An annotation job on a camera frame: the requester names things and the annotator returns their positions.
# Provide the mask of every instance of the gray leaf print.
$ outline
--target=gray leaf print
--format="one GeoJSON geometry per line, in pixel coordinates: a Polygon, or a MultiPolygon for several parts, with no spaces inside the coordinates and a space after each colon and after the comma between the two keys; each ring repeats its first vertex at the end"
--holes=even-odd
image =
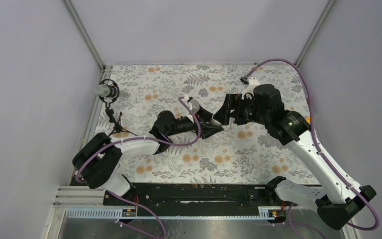
{"type": "MultiPolygon", "coordinates": [[[[254,65],[135,65],[112,66],[110,78],[129,97],[112,104],[123,112],[122,125],[142,134],[148,132],[161,111],[171,111],[175,118],[187,111],[178,97],[192,95],[206,110],[216,112],[226,93],[241,93],[245,86],[239,78],[254,65]]],[[[261,84],[273,84],[281,91],[287,109],[309,115],[299,77],[291,66],[266,65],[253,73],[261,84]]],[[[112,131],[104,107],[94,133],[112,131]]],[[[116,134],[125,138],[131,135],[116,134]]],[[[177,143],[190,142],[195,133],[171,136],[177,143]]],[[[153,183],[244,183],[269,182],[278,174],[298,184],[318,184],[305,165],[291,151],[271,136],[262,125],[233,125],[197,145],[169,147],[164,153],[138,156],[119,161],[116,171],[135,182],[153,183]],[[221,160],[214,161],[216,156],[221,160]]]]}
{"type": "Polygon", "coordinates": [[[191,92],[192,90],[194,90],[194,87],[193,86],[190,86],[190,85],[187,85],[185,87],[182,88],[182,92],[188,94],[189,92],[191,92]]]}
{"type": "Polygon", "coordinates": [[[297,93],[299,93],[299,92],[301,92],[301,90],[302,90],[302,86],[301,85],[294,85],[294,86],[292,86],[292,89],[291,89],[293,92],[297,92],[297,93]]]}
{"type": "Polygon", "coordinates": [[[217,164],[210,162],[208,158],[203,158],[202,160],[200,160],[200,168],[202,168],[203,170],[207,169],[211,172],[217,169],[217,164]]]}
{"type": "Polygon", "coordinates": [[[198,65],[198,66],[196,66],[196,68],[199,70],[204,70],[204,71],[210,69],[210,67],[206,66],[206,65],[198,65]]]}
{"type": "Polygon", "coordinates": [[[198,95],[201,96],[201,97],[207,97],[207,96],[208,96],[207,89],[206,89],[206,88],[201,88],[201,89],[198,91],[198,95]]]}
{"type": "Polygon", "coordinates": [[[294,83],[294,84],[300,84],[301,80],[299,79],[298,76],[295,75],[295,76],[292,77],[292,80],[290,82],[294,83]]]}
{"type": "Polygon", "coordinates": [[[266,148],[277,147],[280,150],[285,149],[285,147],[279,142],[279,140],[271,137],[270,135],[260,135],[258,136],[258,143],[266,148]]]}
{"type": "Polygon", "coordinates": [[[211,81],[208,75],[206,75],[205,73],[203,75],[197,73],[197,75],[191,74],[190,76],[188,76],[188,78],[184,81],[184,84],[193,86],[198,86],[200,84],[202,86],[203,83],[206,83],[208,81],[211,81]]]}

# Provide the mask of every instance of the metal frame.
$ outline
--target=metal frame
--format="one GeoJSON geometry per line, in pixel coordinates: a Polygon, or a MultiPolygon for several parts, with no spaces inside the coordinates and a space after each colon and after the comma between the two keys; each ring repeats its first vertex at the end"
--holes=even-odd
{"type": "MultiPolygon", "coordinates": [[[[71,0],[62,0],[64,6],[67,9],[68,14],[71,16],[77,30],[82,36],[85,45],[89,49],[93,59],[95,60],[98,67],[102,70],[102,76],[99,79],[99,82],[103,79],[110,79],[111,71],[113,66],[106,66],[102,61],[96,47],[94,46],[90,36],[88,35],[75,7],[73,6],[71,0]]],[[[323,26],[325,19],[327,18],[330,10],[332,9],[336,0],[329,0],[323,9],[317,23],[314,26],[311,34],[309,35],[304,47],[302,48],[297,60],[295,61],[295,65],[299,67],[306,56],[307,51],[311,47],[315,37],[317,36],[319,30],[323,26]]],[[[94,94],[91,106],[88,112],[87,121],[84,125],[81,141],[79,142],[77,151],[84,147],[84,145],[93,137],[94,130],[97,125],[97,120],[100,114],[100,109],[102,106],[102,102],[98,99],[98,96],[94,94]]],[[[47,226],[44,231],[45,239],[57,239],[59,236],[59,232],[62,227],[63,219],[66,215],[66,208],[124,208],[124,207],[114,207],[114,206],[103,206],[104,199],[104,191],[103,189],[92,190],[87,186],[69,186],[72,179],[72,174],[69,175],[68,186],[62,186],[59,188],[54,206],[52,208],[51,214],[49,215],[49,220],[47,222],[47,226]]],[[[342,228],[345,238],[348,239],[359,239],[360,234],[358,231],[348,225],[342,228]]]]}
{"type": "Polygon", "coordinates": [[[96,61],[97,66],[101,70],[104,70],[105,64],[102,61],[99,53],[97,52],[96,47],[94,46],[92,40],[90,39],[90,36],[87,33],[86,28],[84,27],[83,23],[81,22],[81,19],[78,16],[78,13],[75,10],[75,7],[72,4],[71,0],[62,0],[62,2],[68,11],[68,14],[71,16],[71,19],[73,20],[75,26],[77,27],[77,30],[80,32],[80,35],[84,40],[84,44],[87,46],[90,53],[92,54],[93,59],[96,61]]]}
{"type": "MultiPolygon", "coordinates": [[[[61,231],[63,220],[65,217],[75,218],[112,218],[105,215],[104,212],[118,211],[119,209],[133,209],[133,206],[103,206],[103,189],[92,190],[87,186],[62,186],[59,188],[57,197],[55,199],[55,206],[52,208],[50,221],[47,223],[47,230],[45,231],[44,239],[57,239],[61,231]],[[74,215],[72,211],[81,211],[82,214],[74,215]],[[101,215],[84,212],[103,212],[101,215]]],[[[259,207],[261,209],[279,209],[277,206],[259,207]]],[[[161,217],[161,219],[217,219],[217,220],[259,220],[257,217],[161,217]]],[[[149,219],[151,217],[140,217],[140,219],[149,219]]],[[[356,229],[345,225],[342,228],[343,235],[346,239],[360,239],[360,234],[356,229]]]]}
{"type": "Polygon", "coordinates": [[[304,60],[305,55],[307,54],[307,51],[311,47],[315,37],[317,36],[318,32],[320,31],[321,27],[323,26],[324,21],[326,20],[327,16],[329,15],[330,10],[332,9],[334,3],[336,0],[329,0],[326,4],[326,6],[323,9],[323,12],[321,12],[320,17],[318,18],[313,30],[310,33],[310,36],[308,37],[304,47],[302,48],[298,58],[295,61],[296,67],[300,67],[301,63],[304,60]]]}

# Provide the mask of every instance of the gray wall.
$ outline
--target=gray wall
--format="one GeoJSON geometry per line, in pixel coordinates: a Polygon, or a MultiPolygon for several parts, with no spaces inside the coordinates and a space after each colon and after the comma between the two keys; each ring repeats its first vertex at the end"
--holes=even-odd
{"type": "MultiPolygon", "coordinates": [[[[382,1],[337,1],[302,70],[324,145],[377,191],[372,205],[381,226],[362,237],[382,238],[382,1]]],[[[373,225],[368,209],[356,219],[373,225]]]]}
{"type": "Polygon", "coordinates": [[[0,239],[37,239],[99,70],[59,0],[0,0],[0,239]]]}
{"type": "Polygon", "coordinates": [[[327,0],[73,0],[106,64],[296,60],[327,0]]]}

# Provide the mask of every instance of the floral pattern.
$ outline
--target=floral pattern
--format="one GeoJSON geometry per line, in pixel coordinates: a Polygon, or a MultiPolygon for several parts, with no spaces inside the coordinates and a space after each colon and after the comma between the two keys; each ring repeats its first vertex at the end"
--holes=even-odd
{"type": "MultiPolygon", "coordinates": [[[[239,78],[252,67],[113,66],[110,78],[119,84],[127,97],[119,98],[112,108],[117,113],[122,112],[122,125],[126,129],[140,135],[151,129],[163,110],[172,111],[177,118],[185,116],[187,111],[179,104],[179,96],[194,97],[206,110],[216,112],[225,94],[244,90],[239,78]]],[[[292,67],[266,65],[253,76],[262,84],[275,85],[287,109],[308,117],[304,91],[292,67]]],[[[112,127],[102,109],[95,133],[109,133],[112,127]]],[[[117,133],[112,137],[116,140],[128,136],[131,135],[117,133]]],[[[195,133],[189,132],[171,139],[185,143],[194,137],[195,133]]],[[[295,183],[318,184],[299,158],[256,123],[231,124],[223,132],[189,147],[170,147],[158,155],[124,159],[118,163],[117,171],[133,182],[263,184],[281,175],[295,183]]]]}

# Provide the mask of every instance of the purple cable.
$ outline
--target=purple cable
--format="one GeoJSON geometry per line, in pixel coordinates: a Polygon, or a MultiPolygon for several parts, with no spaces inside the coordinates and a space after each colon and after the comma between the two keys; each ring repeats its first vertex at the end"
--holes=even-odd
{"type": "MultiPolygon", "coordinates": [[[[196,122],[197,124],[197,129],[198,129],[198,133],[197,133],[197,137],[192,141],[192,142],[189,142],[189,143],[185,143],[185,144],[177,144],[177,143],[171,143],[171,142],[168,142],[168,141],[164,141],[164,140],[160,140],[160,139],[157,139],[157,138],[150,138],[150,137],[134,137],[134,138],[127,138],[127,139],[124,139],[124,140],[119,140],[119,141],[115,141],[115,142],[112,142],[110,144],[107,144],[105,145],[104,147],[102,147],[101,149],[99,149],[96,153],[94,153],[89,159],[87,159],[85,161],[85,163],[81,166],[81,168],[78,170],[78,173],[77,175],[75,176],[75,180],[79,183],[83,183],[83,181],[80,179],[80,175],[81,175],[81,172],[84,170],[84,168],[94,159],[96,158],[96,156],[98,156],[98,154],[100,154],[101,152],[103,152],[105,149],[115,145],[115,144],[119,144],[119,143],[125,143],[125,142],[129,142],[129,141],[134,141],[134,140],[151,140],[151,141],[156,141],[156,142],[160,142],[160,143],[165,143],[165,144],[168,144],[168,145],[171,145],[171,146],[177,146],[177,147],[180,147],[180,146],[183,146],[183,147],[186,147],[186,146],[190,146],[190,145],[193,145],[194,143],[196,143],[198,141],[198,139],[200,138],[201,136],[201,127],[200,127],[200,124],[198,123],[198,119],[197,117],[195,116],[194,113],[192,113],[191,109],[182,101],[184,99],[183,96],[179,97],[178,98],[178,101],[185,107],[185,109],[187,109],[187,111],[192,115],[192,118],[194,118],[194,122],[196,122]]],[[[166,235],[166,230],[165,230],[165,226],[163,225],[162,221],[159,219],[159,217],[157,217],[157,215],[151,211],[150,209],[148,209],[147,207],[141,205],[141,204],[138,204],[138,203],[134,203],[134,202],[131,202],[129,200],[126,200],[116,194],[114,194],[113,192],[111,191],[108,191],[109,193],[111,193],[114,197],[124,201],[124,202],[127,202],[129,204],[133,204],[133,205],[136,205],[136,206],[139,206],[141,208],[144,208],[145,210],[147,210],[151,215],[153,215],[157,221],[160,223],[160,225],[162,226],[162,229],[163,229],[163,236],[162,237],[158,237],[158,236],[155,236],[155,235],[151,235],[141,229],[138,229],[136,227],[133,227],[131,225],[128,225],[128,224],[125,224],[125,226],[131,228],[131,229],[134,229],[134,230],[137,230],[141,233],[144,233],[150,237],[154,237],[154,238],[157,238],[157,239],[163,239],[165,238],[167,235],[166,235]]]]}
{"type": "MultiPolygon", "coordinates": [[[[288,60],[285,60],[285,59],[281,59],[281,58],[274,58],[274,59],[269,59],[269,60],[266,60],[266,61],[263,61],[261,62],[260,64],[258,64],[256,67],[254,67],[247,75],[246,77],[250,77],[251,74],[256,71],[260,66],[268,63],[268,62],[272,62],[272,61],[282,61],[282,62],[285,62],[287,64],[289,64],[290,66],[292,66],[296,72],[298,73],[299,75],[299,78],[301,79],[301,82],[302,82],[302,86],[304,87],[305,89],[305,93],[306,93],[306,96],[307,96],[307,99],[309,100],[309,103],[308,103],[308,109],[309,109],[309,114],[310,114],[310,121],[311,121],[311,137],[312,137],[312,140],[314,141],[314,145],[315,145],[315,148],[318,150],[318,152],[321,152],[321,148],[320,148],[320,145],[318,144],[318,141],[317,141],[317,137],[315,135],[315,131],[314,131],[314,115],[313,115],[313,110],[312,110],[312,99],[310,98],[309,96],[309,91],[308,91],[308,88],[307,88],[307,85],[305,84],[305,80],[304,78],[302,77],[302,74],[301,72],[299,71],[299,69],[290,61],[288,60]]],[[[355,193],[355,195],[357,195],[361,201],[363,201],[363,203],[367,206],[367,208],[371,211],[371,213],[373,214],[374,216],[374,219],[375,219],[375,223],[372,227],[369,227],[369,228],[364,228],[364,227],[360,227],[360,226],[357,226],[357,225],[354,225],[352,223],[347,223],[348,225],[356,228],[356,229],[360,229],[360,230],[363,230],[363,231],[372,231],[372,230],[375,230],[379,227],[379,224],[380,224],[380,220],[379,220],[379,216],[377,215],[376,211],[374,210],[374,208],[371,206],[371,204],[369,202],[367,202],[367,200],[355,189],[352,187],[352,185],[346,180],[346,178],[344,178],[340,173],[339,171],[336,169],[336,167],[330,162],[330,160],[327,158],[327,156],[324,154],[324,153],[320,153],[321,157],[324,159],[324,161],[327,163],[327,165],[329,165],[329,167],[332,169],[332,171],[336,174],[336,176],[339,177],[340,180],[342,180],[343,183],[345,183],[345,185],[351,189],[352,192],[355,193]]]]}
{"type": "Polygon", "coordinates": [[[119,199],[119,200],[122,200],[122,201],[124,201],[124,202],[126,202],[126,203],[129,203],[129,204],[132,204],[132,205],[135,205],[135,206],[139,206],[139,207],[144,208],[145,210],[147,210],[147,212],[149,212],[151,215],[153,215],[154,218],[155,218],[155,219],[159,222],[159,224],[162,226],[163,236],[162,236],[162,237],[159,237],[159,236],[156,236],[156,235],[152,235],[152,234],[147,233],[147,232],[145,232],[145,231],[143,231],[143,230],[141,230],[141,229],[138,229],[138,228],[136,228],[136,227],[133,227],[133,226],[131,226],[130,224],[123,224],[123,223],[120,223],[121,226],[127,226],[127,227],[129,227],[129,228],[131,228],[131,229],[134,229],[134,230],[139,231],[139,232],[141,232],[141,233],[143,233],[143,234],[145,234],[145,235],[148,235],[148,236],[151,237],[151,238],[164,239],[164,238],[167,236],[167,234],[166,234],[166,229],[165,229],[165,226],[163,225],[163,222],[162,222],[162,221],[160,220],[160,218],[159,218],[153,211],[151,211],[149,208],[147,208],[146,206],[141,205],[141,204],[139,204],[139,203],[134,203],[134,202],[132,202],[132,201],[130,201],[130,200],[126,200],[125,198],[122,198],[122,197],[116,195],[115,193],[113,193],[113,192],[111,192],[111,191],[108,191],[108,193],[112,194],[114,197],[116,197],[116,198],[119,199]]]}
{"type": "Polygon", "coordinates": [[[301,234],[299,234],[299,232],[293,227],[293,223],[292,223],[292,221],[290,220],[290,210],[292,209],[292,206],[293,206],[293,205],[295,205],[295,203],[292,203],[292,204],[289,206],[289,208],[287,209],[287,219],[288,219],[288,221],[289,221],[289,225],[290,225],[290,227],[292,228],[292,230],[298,235],[298,237],[299,237],[300,239],[304,239],[304,237],[302,237],[301,234]]]}

